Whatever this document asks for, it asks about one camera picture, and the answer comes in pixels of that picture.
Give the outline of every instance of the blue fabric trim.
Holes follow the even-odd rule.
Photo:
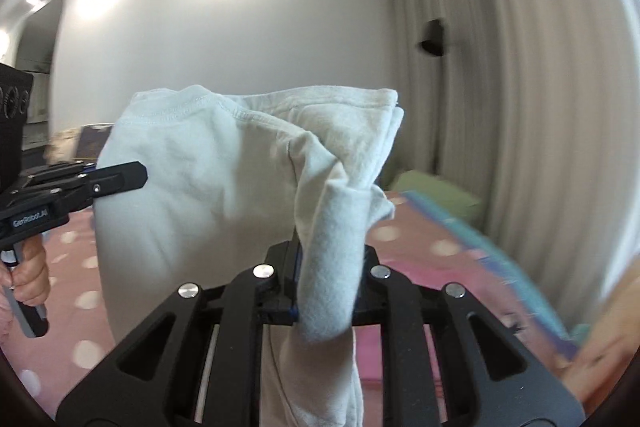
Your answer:
[[[567,333],[562,321],[555,310],[546,301],[538,288],[530,281],[529,277],[488,238],[477,230],[471,228],[460,219],[451,216],[446,210],[438,206],[431,198],[408,190],[401,194],[411,203],[412,207],[424,216],[430,218],[455,235],[468,250],[482,250],[487,257],[479,263],[503,280],[506,280],[518,295],[530,313],[537,318],[547,330],[562,340],[569,341],[571,337]]]

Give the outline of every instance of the metal screw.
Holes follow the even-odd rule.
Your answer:
[[[457,282],[447,284],[447,286],[444,288],[444,291],[446,291],[447,295],[455,299],[464,297],[466,293],[465,287],[462,284],[458,284]]]
[[[383,264],[376,264],[369,273],[376,279],[388,279],[391,276],[391,269]]]
[[[270,264],[258,264],[258,266],[254,268],[254,275],[258,279],[268,279],[274,272],[275,269]]]
[[[195,297],[199,291],[200,289],[198,288],[198,285],[192,282],[183,284],[178,288],[178,294],[183,299],[191,299],[192,297]]]

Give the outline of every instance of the green pillow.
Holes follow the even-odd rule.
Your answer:
[[[396,178],[390,190],[414,190],[431,198],[449,214],[462,219],[472,227],[477,228],[481,224],[482,202],[479,198],[437,176],[420,171],[403,172]]]

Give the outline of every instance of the sheer curtain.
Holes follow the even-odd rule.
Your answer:
[[[486,233],[565,322],[588,320],[638,246],[640,0],[394,1],[406,165],[433,154],[435,59],[410,46],[441,16],[443,175],[486,198]]]

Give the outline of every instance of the bed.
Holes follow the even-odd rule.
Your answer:
[[[463,283],[552,371],[573,358],[577,346],[553,310],[491,242],[417,192],[387,195],[396,217],[378,223],[367,238],[383,263],[420,285]],[[2,297],[0,346],[27,390],[54,416],[65,394],[114,341],[100,293],[92,210],[73,214],[67,225],[50,231],[46,248],[50,331],[40,339],[25,339]],[[356,358],[366,424],[379,424],[382,363],[375,327],[356,328]]]

